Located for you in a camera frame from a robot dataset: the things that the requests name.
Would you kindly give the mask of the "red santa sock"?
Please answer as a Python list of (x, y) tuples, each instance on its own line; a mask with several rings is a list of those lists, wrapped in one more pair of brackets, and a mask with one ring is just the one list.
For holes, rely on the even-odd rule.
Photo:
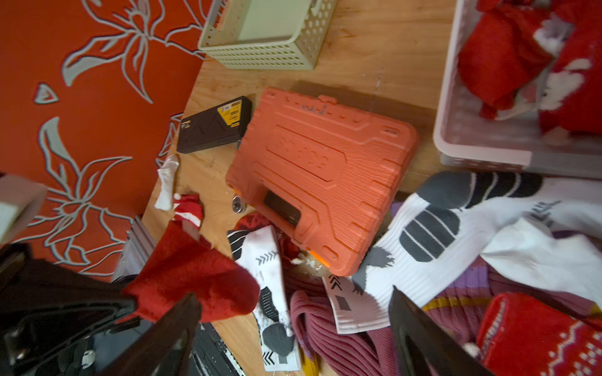
[(459, 52), (464, 86), (482, 101), (480, 116), (513, 117), (535, 106), (535, 93), (520, 91), (562, 50), (564, 32), (547, 1), (478, 1), (481, 18)]

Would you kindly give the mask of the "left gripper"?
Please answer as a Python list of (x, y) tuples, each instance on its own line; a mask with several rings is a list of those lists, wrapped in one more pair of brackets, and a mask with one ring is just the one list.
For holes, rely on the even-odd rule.
[(34, 258), (26, 243), (1, 248), (1, 373), (24, 375), (134, 313), (111, 284)]

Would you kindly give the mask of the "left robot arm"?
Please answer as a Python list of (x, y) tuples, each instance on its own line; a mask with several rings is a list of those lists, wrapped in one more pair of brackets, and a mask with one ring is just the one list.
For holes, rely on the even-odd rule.
[(110, 284), (34, 258), (16, 237), (42, 208), (46, 189), (1, 174), (1, 373), (24, 375), (136, 308)]

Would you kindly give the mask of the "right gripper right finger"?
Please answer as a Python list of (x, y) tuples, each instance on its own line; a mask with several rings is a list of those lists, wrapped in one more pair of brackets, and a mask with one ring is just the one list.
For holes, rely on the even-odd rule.
[(492, 374), (397, 288), (391, 296), (389, 318), (401, 374)]

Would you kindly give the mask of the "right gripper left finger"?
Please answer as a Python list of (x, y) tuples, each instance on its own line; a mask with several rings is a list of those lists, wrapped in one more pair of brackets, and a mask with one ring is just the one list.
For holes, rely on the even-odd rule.
[(202, 307), (192, 293), (184, 296), (102, 375), (187, 375)]

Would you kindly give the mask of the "red white striped sock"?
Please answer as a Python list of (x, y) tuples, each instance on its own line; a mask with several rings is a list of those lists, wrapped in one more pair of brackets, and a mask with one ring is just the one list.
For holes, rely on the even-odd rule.
[(205, 209), (198, 194), (174, 194), (174, 219), (188, 221), (199, 230), (205, 218)]

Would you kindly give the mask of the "red christmas sock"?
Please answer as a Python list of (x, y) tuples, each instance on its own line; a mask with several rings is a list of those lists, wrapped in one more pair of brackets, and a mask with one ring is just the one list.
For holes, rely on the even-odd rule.
[(601, 2), (552, 1), (572, 27), (547, 75), (539, 103), (542, 134), (601, 134)]

